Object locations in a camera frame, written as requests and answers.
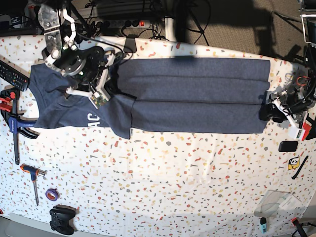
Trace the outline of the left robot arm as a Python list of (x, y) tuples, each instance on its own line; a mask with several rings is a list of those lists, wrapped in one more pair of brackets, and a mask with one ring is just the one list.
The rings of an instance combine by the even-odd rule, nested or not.
[(302, 34), (307, 44), (300, 60), (308, 67), (306, 76), (292, 79), (284, 88), (267, 92), (260, 110), (261, 120), (289, 122), (289, 136), (294, 140), (311, 140), (316, 137), (316, 120), (308, 110), (316, 105), (316, 2), (300, 0)]

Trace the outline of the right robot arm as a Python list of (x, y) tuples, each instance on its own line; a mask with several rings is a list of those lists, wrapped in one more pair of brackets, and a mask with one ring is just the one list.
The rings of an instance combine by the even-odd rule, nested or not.
[(96, 109), (107, 103), (111, 92), (106, 83), (109, 70), (126, 56), (123, 49), (95, 39), (97, 46), (81, 50), (78, 40), (90, 40), (90, 29), (69, 0), (35, 0), (37, 19), (43, 28), (46, 47), (42, 56), (46, 66), (64, 77), (76, 80), (66, 89), (67, 95), (89, 99)]

